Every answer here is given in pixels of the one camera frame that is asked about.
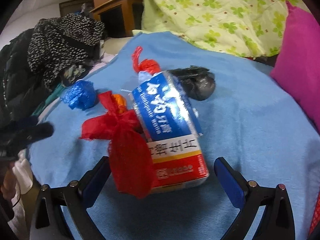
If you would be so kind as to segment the person's left hand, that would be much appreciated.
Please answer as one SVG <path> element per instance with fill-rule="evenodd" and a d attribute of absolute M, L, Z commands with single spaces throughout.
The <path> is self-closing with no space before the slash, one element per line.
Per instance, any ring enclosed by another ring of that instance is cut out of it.
<path fill-rule="evenodd" d="M 1 193 L 3 194 L 3 198 L 7 201 L 11 201 L 12 198 L 14 198 L 16 194 L 16 183 L 17 179 L 13 172 L 13 167 L 15 166 L 15 163 L 10 163 L 7 167 L 3 183 L 1 184 Z"/>

